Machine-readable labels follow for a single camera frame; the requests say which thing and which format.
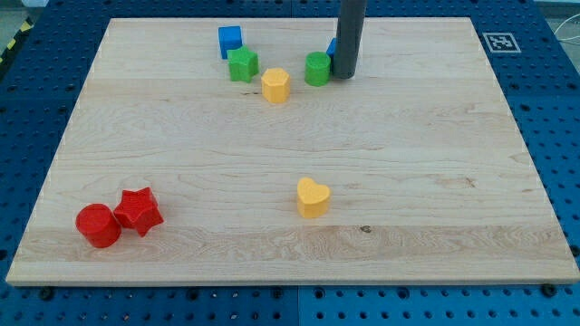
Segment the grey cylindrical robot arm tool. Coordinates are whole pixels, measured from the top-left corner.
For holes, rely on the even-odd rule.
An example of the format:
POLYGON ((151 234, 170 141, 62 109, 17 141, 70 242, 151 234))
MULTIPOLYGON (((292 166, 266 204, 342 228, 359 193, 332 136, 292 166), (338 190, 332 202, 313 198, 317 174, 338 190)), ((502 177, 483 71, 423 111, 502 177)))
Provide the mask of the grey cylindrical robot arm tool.
POLYGON ((367 0, 342 0, 336 27, 333 75, 347 80, 355 75, 367 0))

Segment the blue block behind arm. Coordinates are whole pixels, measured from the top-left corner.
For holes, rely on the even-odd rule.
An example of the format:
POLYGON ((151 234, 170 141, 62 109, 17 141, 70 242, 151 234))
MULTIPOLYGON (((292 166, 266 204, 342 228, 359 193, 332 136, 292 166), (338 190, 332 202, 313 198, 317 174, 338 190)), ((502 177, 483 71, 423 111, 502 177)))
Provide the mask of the blue block behind arm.
POLYGON ((331 40, 331 42, 329 43, 327 49, 326 49, 326 54, 330 57, 333 58, 334 54, 335 54, 335 48, 336 48, 336 39, 333 38, 331 40))

